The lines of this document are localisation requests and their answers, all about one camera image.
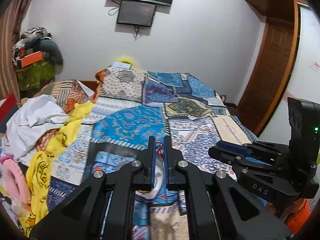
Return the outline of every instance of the wooden door frame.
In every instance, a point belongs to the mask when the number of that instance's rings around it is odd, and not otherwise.
[[[289,60],[287,63],[287,67],[285,69],[284,72],[284,76],[281,80],[280,86],[276,92],[276,95],[274,97],[274,99],[272,100],[269,109],[267,110],[265,116],[263,117],[263,119],[261,120],[260,124],[257,126],[257,128],[253,131],[255,135],[259,136],[263,129],[266,127],[266,125],[268,124],[268,122],[270,121],[271,117],[273,116],[273,113],[275,112],[278,104],[280,103],[280,100],[285,92],[285,89],[288,85],[289,79],[290,79],[290,75],[292,73],[292,69],[293,69],[293,65],[295,62],[295,58],[297,55],[297,48],[298,48],[298,33],[299,33],[299,8],[298,8],[298,2],[299,0],[293,0],[293,5],[294,5],[294,27],[293,27],[293,38],[292,38],[292,46],[291,46],[291,52],[289,55]],[[244,91],[244,94],[239,102],[239,106],[241,104],[243,104],[244,102],[244,97],[246,95],[246,93],[249,91],[250,87],[252,86],[252,81],[255,77],[255,75],[257,74],[257,68],[256,66],[259,65],[260,61],[261,61],[261,56],[262,56],[262,51],[265,45],[265,41],[266,41],[266,36],[267,36],[267,32],[268,32],[268,22],[266,21],[266,26],[264,29],[264,33],[263,33],[263,38],[262,38],[262,42],[261,42],[261,46],[260,46],[260,50],[259,50],[259,54],[257,57],[257,61],[256,64],[254,66],[253,72],[251,74],[251,77],[249,79],[249,83]]]

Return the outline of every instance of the brown curtain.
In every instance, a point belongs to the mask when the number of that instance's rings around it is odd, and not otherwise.
[[[19,40],[21,22],[31,0],[13,0],[0,19],[0,98],[8,93],[20,102],[16,73],[12,66],[12,46]]]

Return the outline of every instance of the orange box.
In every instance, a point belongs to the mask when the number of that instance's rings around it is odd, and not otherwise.
[[[42,57],[42,51],[38,51],[35,53],[32,53],[30,55],[25,56],[24,58],[21,59],[21,67],[28,66],[32,63],[35,63],[39,60],[43,59]]]

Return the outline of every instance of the yellow duck print fabric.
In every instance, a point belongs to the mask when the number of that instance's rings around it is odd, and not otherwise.
[[[93,106],[91,102],[81,105],[75,103],[72,115],[59,133],[49,141],[45,151],[39,151],[32,157],[26,173],[27,185],[31,191],[31,211],[27,216],[19,217],[27,237],[32,228],[48,214],[46,201],[53,160],[76,139],[82,119],[90,113]]]

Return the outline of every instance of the wooden door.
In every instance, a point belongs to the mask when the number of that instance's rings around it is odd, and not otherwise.
[[[286,78],[292,39],[293,24],[267,20],[256,65],[237,108],[242,124],[256,134]]]

